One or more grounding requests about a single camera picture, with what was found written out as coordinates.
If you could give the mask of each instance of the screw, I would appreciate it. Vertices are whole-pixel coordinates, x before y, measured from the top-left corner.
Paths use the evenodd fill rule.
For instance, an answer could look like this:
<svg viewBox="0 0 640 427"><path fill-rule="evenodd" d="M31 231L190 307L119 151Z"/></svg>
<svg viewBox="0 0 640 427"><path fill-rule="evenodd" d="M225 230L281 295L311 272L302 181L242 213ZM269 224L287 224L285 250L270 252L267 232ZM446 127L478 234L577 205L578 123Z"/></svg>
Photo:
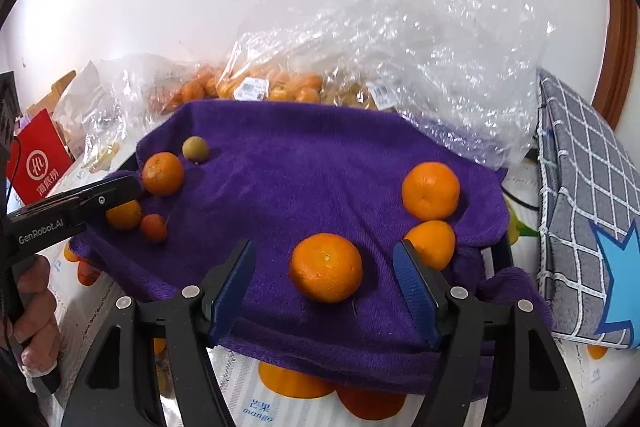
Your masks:
<svg viewBox="0 0 640 427"><path fill-rule="evenodd" d="M182 289L182 296L186 299L191 299L193 297L196 297L198 294L200 293L200 288L198 288L196 285L191 285L191 286L187 286L186 288Z"/></svg>
<svg viewBox="0 0 640 427"><path fill-rule="evenodd" d="M124 297L120 297L116 301L116 308L119 310L123 310L124 308L128 308L129 306L131 306L131 302L131 297L125 295Z"/></svg>
<svg viewBox="0 0 640 427"><path fill-rule="evenodd" d="M466 291L462 286L453 286L450 291L451 296L454 299L466 299L469 296L469 292Z"/></svg>
<svg viewBox="0 0 640 427"><path fill-rule="evenodd" d="M526 313L529 313L533 311L533 304L531 304L531 301L527 301L527 299L520 299L518 301L518 308Z"/></svg>

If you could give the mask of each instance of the red paper bag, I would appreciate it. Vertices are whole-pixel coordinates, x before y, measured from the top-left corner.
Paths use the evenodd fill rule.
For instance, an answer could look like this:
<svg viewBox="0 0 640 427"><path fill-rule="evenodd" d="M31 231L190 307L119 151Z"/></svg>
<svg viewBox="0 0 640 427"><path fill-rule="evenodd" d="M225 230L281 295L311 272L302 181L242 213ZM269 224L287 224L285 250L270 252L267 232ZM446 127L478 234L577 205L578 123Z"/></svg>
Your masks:
<svg viewBox="0 0 640 427"><path fill-rule="evenodd" d="M62 145L46 109L41 110L18 134L22 145L20 163L15 173L14 189L24 204L43 199L60 176L71 166L71 158ZM14 140L6 177L11 180L20 147Z"/></svg>

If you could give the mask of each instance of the purple cloth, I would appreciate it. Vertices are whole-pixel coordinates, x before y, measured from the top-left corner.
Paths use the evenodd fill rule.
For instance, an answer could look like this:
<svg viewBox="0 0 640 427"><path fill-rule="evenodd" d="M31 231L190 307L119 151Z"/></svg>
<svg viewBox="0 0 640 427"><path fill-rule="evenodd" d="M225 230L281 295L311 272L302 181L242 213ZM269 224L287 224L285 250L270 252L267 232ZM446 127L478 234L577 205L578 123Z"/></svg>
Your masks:
<svg viewBox="0 0 640 427"><path fill-rule="evenodd" d="M546 307L530 278L483 282L478 247L497 243L508 225L500 174L460 158L398 115L294 103L201 101L185 105L140 141L138 163L202 136L211 158L186 162L184 186L168 198L143 198L145 214L168 221L163 245L138 231L91 223L72 249L109 273L129 295L164 299L197 284L240 238L254 240L257 269L241 316L222 345L267 362L372 389L423 394L438 355L427 351L396 283L391 254L418 224L402 207L401 185L418 163L440 161L462 186L450 219L457 252L446 277L502 301L528 298ZM309 301L287 276L300 240L332 232L362 255L364 279L354 298ZM475 396L486 395L492 363L482 357Z"/></svg>

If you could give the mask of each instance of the haidilao logo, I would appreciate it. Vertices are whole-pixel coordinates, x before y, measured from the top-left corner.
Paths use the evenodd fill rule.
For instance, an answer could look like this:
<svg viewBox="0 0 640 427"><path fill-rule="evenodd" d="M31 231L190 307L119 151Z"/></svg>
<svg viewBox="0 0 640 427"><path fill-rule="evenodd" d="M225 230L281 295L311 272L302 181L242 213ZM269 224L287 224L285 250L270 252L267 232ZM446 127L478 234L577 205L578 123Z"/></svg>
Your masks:
<svg viewBox="0 0 640 427"><path fill-rule="evenodd" d="M27 156L27 174L32 180L39 182L47 175L47 170L49 170L49 161L44 152L36 149Z"/></svg>

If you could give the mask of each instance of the blue star pattern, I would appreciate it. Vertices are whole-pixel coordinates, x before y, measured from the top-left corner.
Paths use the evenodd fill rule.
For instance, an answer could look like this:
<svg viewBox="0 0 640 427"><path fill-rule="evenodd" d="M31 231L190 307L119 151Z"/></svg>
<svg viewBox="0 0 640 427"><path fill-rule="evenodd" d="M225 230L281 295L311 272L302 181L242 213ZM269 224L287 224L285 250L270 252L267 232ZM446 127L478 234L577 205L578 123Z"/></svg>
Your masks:
<svg viewBox="0 0 640 427"><path fill-rule="evenodd" d="M629 347L640 346L640 241L633 221L622 243L591 223L609 272L609 290L600 324L594 333L629 328Z"/></svg>

